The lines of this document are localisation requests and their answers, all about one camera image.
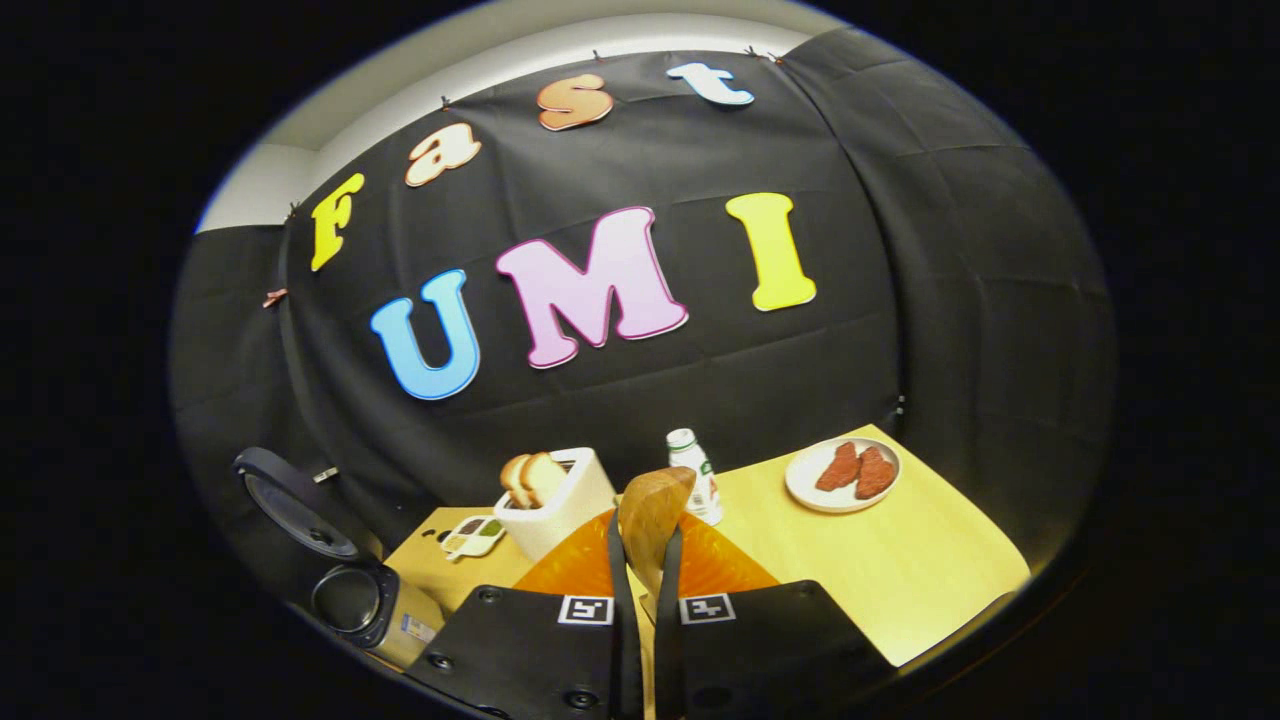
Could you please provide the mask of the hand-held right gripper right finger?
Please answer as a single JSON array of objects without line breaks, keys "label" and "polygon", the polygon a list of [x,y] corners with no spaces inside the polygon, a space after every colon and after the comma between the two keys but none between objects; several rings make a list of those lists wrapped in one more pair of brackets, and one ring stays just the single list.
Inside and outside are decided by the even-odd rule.
[{"label": "hand-held right gripper right finger", "polygon": [[659,719],[832,719],[896,673],[820,583],[776,580],[690,514],[664,570]]}]

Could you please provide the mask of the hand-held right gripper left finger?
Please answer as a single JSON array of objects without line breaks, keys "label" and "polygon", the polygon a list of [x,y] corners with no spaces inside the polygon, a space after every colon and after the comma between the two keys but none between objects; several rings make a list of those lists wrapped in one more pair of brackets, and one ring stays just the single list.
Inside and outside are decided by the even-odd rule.
[{"label": "hand-held right gripper left finger", "polygon": [[614,511],[561,548],[588,551],[556,591],[479,584],[406,674],[472,717],[639,719],[641,637]]}]

